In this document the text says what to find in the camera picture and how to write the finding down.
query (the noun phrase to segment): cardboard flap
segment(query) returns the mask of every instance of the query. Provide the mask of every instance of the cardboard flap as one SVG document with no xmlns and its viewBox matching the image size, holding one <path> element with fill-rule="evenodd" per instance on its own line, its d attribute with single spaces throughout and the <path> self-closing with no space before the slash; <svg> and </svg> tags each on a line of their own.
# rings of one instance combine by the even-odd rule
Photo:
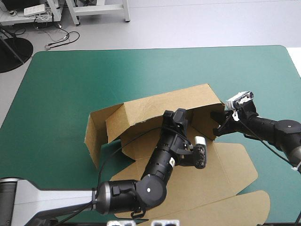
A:
<svg viewBox="0 0 301 226">
<path fill-rule="evenodd" d="M 188 127 L 190 140 L 200 135 L 194 128 Z M 147 140 L 144 140 L 144 148 L 152 152 L 154 146 L 148 145 Z M 242 145 L 219 144 L 215 147 L 215 143 L 209 141 L 207 150 L 208 162 L 205 169 L 181 166 L 174 168 L 167 184 L 167 197 L 161 205 L 148 211 L 149 218 L 158 218 L 174 212 L 194 209 L 232 197 L 257 178 L 256 169 Z M 134 168 L 137 168 L 136 175 L 140 179 L 148 160 L 148 158 L 137 160 L 130 167 L 115 175 L 112 180 L 132 179 L 133 165 Z M 245 169 L 243 179 L 237 167 L 232 169 L 237 162 L 240 162 L 240 167 Z M 120 213 L 116 216 L 129 218 L 129 213 Z"/>
<path fill-rule="evenodd" d="M 218 157 L 222 159 L 221 163 L 230 184 L 234 185 L 232 190 L 235 194 L 238 194 L 258 178 L 256 170 L 250 171 L 254 165 L 243 145 L 215 143 L 214 147 Z"/>
<path fill-rule="evenodd" d="M 110 115 L 105 123 L 107 126 L 108 142 L 112 142 L 130 127 L 125 105 L 123 104 Z"/>
<path fill-rule="evenodd" d="M 85 135 L 85 144 L 90 152 L 94 165 L 99 167 L 99 150 L 102 144 L 108 142 L 105 121 L 114 113 L 122 104 L 104 108 L 92 112 L 89 115 L 88 125 Z"/>
<path fill-rule="evenodd" d="M 162 116 L 165 110 L 175 111 L 178 108 L 189 110 L 214 104 L 221 105 L 221 102 L 208 84 L 125 102 L 124 106 L 106 121 L 109 142 L 131 126 Z"/>
<path fill-rule="evenodd" d="M 269 195 L 264 191 L 256 191 L 165 215 L 159 219 L 178 219 L 183 226 L 255 226 L 266 221 L 269 209 Z M 151 221 L 140 225 L 150 226 Z"/>
</svg>

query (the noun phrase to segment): black cable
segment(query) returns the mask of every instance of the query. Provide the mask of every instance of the black cable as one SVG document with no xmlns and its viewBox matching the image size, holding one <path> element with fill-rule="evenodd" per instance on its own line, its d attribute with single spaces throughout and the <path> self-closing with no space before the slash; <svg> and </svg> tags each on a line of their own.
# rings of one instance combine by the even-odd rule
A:
<svg viewBox="0 0 301 226">
<path fill-rule="evenodd" d="M 287 159 L 285 159 L 284 157 L 282 157 L 281 155 L 279 155 L 275 150 L 273 150 L 269 145 L 267 145 L 266 143 L 264 143 L 264 141 L 259 137 L 257 136 L 249 127 L 247 127 L 241 120 L 239 120 L 240 123 L 247 129 L 249 130 L 253 136 L 255 136 L 260 142 L 263 143 L 263 145 L 265 145 L 269 150 L 271 150 L 275 155 L 277 155 L 280 159 L 286 161 L 288 164 L 290 164 L 291 166 L 293 166 Z"/>
<path fill-rule="evenodd" d="M 78 37 L 77 37 L 75 40 L 73 40 L 73 41 L 70 41 L 70 42 L 67 42 L 67 43 L 63 43 L 63 44 L 60 44 L 60 45 L 56 45 L 56 46 L 52 46 L 52 47 L 50 47 L 50 48 L 56 48 L 56 47 L 60 47 L 60 46 L 69 45 L 69 44 L 71 44 L 71 43 L 76 42 L 76 41 L 80 38 L 80 33 L 73 31 L 73 32 L 69 32 L 69 33 L 68 33 L 68 35 L 67 35 L 68 37 L 67 37 L 65 40 L 58 41 L 58 42 L 56 42 L 56 43 L 48 44 L 48 46 L 53 45 L 53 44 L 57 44 L 57 43 L 60 43 L 60 42 L 63 42 L 63 41 L 66 41 L 67 39 L 69 39 L 69 36 L 70 36 L 71 33 L 76 33 L 76 34 L 78 35 Z"/>
<path fill-rule="evenodd" d="M 78 211 L 74 212 L 73 214 L 71 214 L 70 216 L 68 216 L 67 218 L 65 218 L 64 220 L 61 220 L 60 222 L 56 223 L 55 225 L 53 226 L 58 226 L 62 223 L 64 223 L 65 221 L 67 220 L 70 220 L 72 217 L 78 215 L 79 213 L 81 213 L 84 209 L 86 209 L 88 206 L 92 205 L 92 201 L 91 202 L 88 202 L 86 205 L 84 205 L 81 209 L 79 209 Z"/>
<path fill-rule="evenodd" d="M 24 34 L 26 32 L 26 28 L 25 27 L 22 27 L 22 28 L 19 28 L 17 29 L 15 32 L 13 32 L 15 35 L 21 35 L 21 34 Z"/>
</svg>

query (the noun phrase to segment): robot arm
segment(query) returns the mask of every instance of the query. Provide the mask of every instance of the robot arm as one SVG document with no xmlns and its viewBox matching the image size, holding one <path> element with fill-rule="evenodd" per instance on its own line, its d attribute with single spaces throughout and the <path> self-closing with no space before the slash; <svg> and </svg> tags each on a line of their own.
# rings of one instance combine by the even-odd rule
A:
<svg viewBox="0 0 301 226">
<path fill-rule="evenodd" d="M 227 101 L 223 113 L 211 113 L 220 124 L 216 136 L 240 132 L 246 138 L 265 140 L 285 153 L 293 166 L 301 162 L 301 124 L 293 120 L 274 121 L 258 116 L 252 92 L 241 92 Z"/>
<path fill-rule="evenodd" d="M 160 205 L 174 166 L 206 166 L 206 143 L 196 137 L 193 147 L 186 138 L 185 109 L 165 111 L 160 139 L 140 181 L 107 181 L 97 192 L 40 190 L 27 180 L 0 180 L 0 226 L 48 226 L 50 219 L 79 210 L 101 214 L 132 211 L 132 218 Z"/>
</svg>

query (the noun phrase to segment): cardboard box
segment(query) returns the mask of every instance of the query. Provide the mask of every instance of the cardboard box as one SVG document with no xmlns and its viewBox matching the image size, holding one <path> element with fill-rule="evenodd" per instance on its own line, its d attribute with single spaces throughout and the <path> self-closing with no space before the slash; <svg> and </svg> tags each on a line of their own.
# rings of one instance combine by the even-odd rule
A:
<svg viewBox="0 0 301 226">
<path fill-rule="evenodd" d="M 210 118 L 212 111 L 221 112 L 224 104 L 208 84 L 125 102 L 92 112 L 89 116 L 85 143 L 91 158 L 99 163 L 101 145 L 117 138 L 126 144 L 135 136 L 162 124 L 165 110 L 188 110 L 187 136 L 204 136 L 207 142 L 205 169 L 176 166 L 167 185 L 165 201 L 147 211 L 146 219 L 179 219 L 188 225 L 255 226 L 269 213 L 269 196 L 264 191 L 237 195 L 255 181 L 257 171 L 245 148 L 240 144 L 215 143 Z M 123 153 L 136 160 L 111 180 L 140 180 L 159 138 L 159 129 L 135 140 Z M 116 215 L 129 218 L 129 213 Z"/>
</svg>

